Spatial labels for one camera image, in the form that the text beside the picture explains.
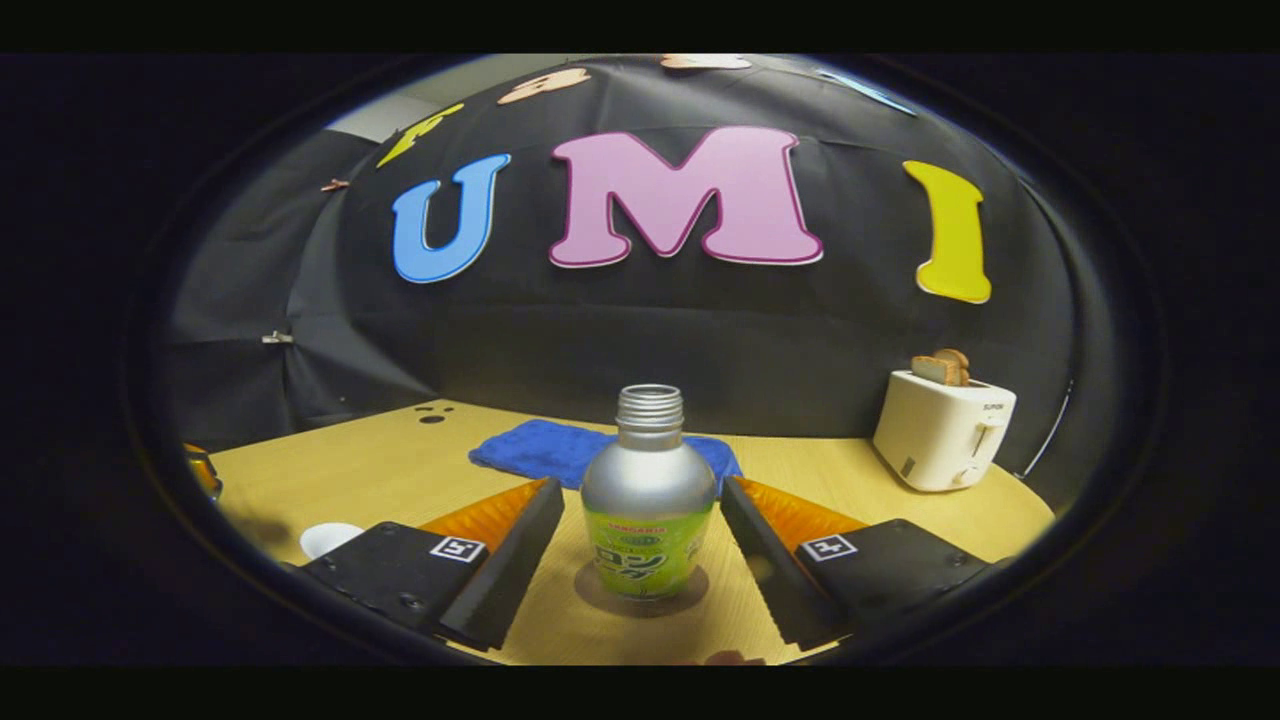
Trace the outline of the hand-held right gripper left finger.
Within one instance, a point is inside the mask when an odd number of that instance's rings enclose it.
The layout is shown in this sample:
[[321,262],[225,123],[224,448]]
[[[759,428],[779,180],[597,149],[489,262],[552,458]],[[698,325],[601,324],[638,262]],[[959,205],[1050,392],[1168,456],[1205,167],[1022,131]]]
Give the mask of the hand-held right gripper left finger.
[[558,482],[531,480],[421,527],[379,523],[300,574],[420,635],[498,650],[563,511]]

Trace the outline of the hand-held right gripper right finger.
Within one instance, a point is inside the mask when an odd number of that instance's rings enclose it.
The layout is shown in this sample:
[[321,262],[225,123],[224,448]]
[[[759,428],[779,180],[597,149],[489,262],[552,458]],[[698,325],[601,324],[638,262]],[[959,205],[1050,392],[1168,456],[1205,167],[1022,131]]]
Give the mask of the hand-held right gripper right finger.
[[989,562],[906,519],[867,524],[742,477],[719,507],[782,639],[878,641],[963,597]]

